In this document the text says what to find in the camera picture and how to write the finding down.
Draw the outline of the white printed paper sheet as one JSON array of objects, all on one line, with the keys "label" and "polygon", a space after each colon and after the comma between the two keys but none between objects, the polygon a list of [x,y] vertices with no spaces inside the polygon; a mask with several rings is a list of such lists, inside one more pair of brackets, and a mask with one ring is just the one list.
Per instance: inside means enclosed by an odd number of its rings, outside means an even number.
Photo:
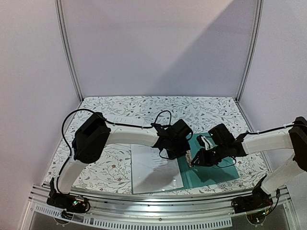
[{"label": "white printed paper sheet", "polygon": [[131,145],[133,194],[159,193],[184,187],[177,160],[166,157],[165,150]]}]

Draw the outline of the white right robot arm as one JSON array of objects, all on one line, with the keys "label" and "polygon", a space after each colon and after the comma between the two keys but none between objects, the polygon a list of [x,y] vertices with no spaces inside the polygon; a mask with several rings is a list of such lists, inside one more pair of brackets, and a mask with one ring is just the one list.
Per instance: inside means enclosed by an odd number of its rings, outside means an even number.
[{"label": "white right robot arm", "polygon": [[302,116],[281,127],[254,133],[245,132],[237,137],[234,137],[224,124],[216,125],[208,133],[215,146],[208,148],[207,137],[199,137],[204,148],[191,160],[192,166],[211,167],[227,157],[245,157],[270,150],[293,150],[292,157],[266,176],[260,183],[261,190],[249,197],[248,205],[252,209],[258,209],[266,202],[266,194],[273,193],[307,170],[307,121]]}]

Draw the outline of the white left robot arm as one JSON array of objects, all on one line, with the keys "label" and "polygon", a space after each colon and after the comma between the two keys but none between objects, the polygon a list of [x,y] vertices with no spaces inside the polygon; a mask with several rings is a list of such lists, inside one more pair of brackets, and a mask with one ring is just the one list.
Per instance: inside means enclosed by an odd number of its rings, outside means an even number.
[{"label": "white left robot arm", "polygon": [[69,193],[73,183],[87,165],[99,160],[106,145],[144,145],[166,150],[168,159],[174,160],[190,150],[192,136],[192,129],[182,119],[172,125],[138,126],[110,122],[102,113],[93,112],[68,145],[70,153],[54,181],[56,191],[52,199],[61,208],[67,208],[71,204]]}]

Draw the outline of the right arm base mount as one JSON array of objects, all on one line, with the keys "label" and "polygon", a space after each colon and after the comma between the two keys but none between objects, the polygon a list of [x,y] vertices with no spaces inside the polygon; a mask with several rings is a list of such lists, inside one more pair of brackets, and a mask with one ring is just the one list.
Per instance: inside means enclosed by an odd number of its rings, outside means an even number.
[{"label": "right arm base mount", "polygon": [[280,198],[280,189],[276,190],[276,202],[273,202],[271,195],[256,186],[252,194],[247,196],[238,196],[231,201],[231,206],[236,214],[246,213],[248,222],[252,225],[261,225],[266,217],[270,215],[277,207]]}]

